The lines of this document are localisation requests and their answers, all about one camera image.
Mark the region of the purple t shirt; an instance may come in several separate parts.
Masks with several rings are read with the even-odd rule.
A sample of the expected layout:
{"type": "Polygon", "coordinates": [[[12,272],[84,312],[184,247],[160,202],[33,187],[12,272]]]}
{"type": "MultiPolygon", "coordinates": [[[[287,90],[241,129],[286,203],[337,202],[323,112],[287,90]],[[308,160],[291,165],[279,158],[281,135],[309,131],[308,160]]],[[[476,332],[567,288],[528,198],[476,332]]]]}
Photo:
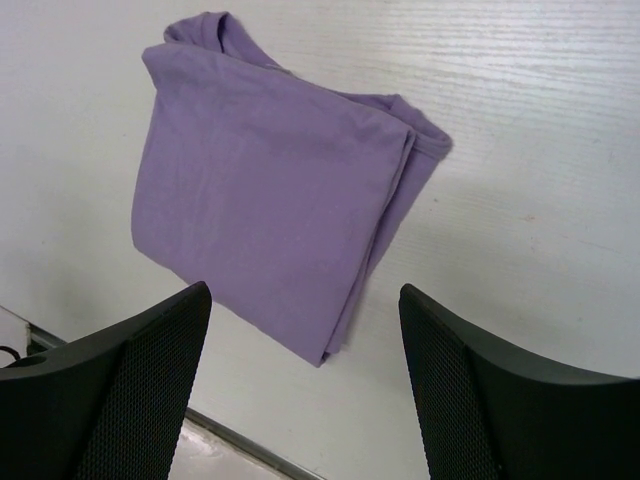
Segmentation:
{"type": "Polygon", "coordinates": [[[135,248],[322,365],[451,137],[399,95],[298,78],[227,12],[169,25],[142,60],[135,248]]]}

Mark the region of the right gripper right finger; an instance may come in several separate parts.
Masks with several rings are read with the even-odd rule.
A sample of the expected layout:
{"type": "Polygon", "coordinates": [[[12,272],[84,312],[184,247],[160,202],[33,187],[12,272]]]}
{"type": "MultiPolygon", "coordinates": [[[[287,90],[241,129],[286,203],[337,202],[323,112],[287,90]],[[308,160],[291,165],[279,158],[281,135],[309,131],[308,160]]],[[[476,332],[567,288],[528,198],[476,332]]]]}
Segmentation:
{"type": "Polygon", "coordinates": [[[399,297],[406,363],[433,479],[635,479],[639,382],[573,367],[399,297]]]}

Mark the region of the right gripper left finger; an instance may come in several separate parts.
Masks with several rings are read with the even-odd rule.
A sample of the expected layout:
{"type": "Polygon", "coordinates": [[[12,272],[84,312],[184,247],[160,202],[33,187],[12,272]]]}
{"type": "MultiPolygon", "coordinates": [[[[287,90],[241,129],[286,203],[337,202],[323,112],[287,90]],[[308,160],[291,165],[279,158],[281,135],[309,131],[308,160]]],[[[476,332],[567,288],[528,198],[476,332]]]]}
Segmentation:
{"type": "Polygon", "coordinates": [[[2,478],[167,478],[211,306],[197,282],[2,368],[2,478]]]}

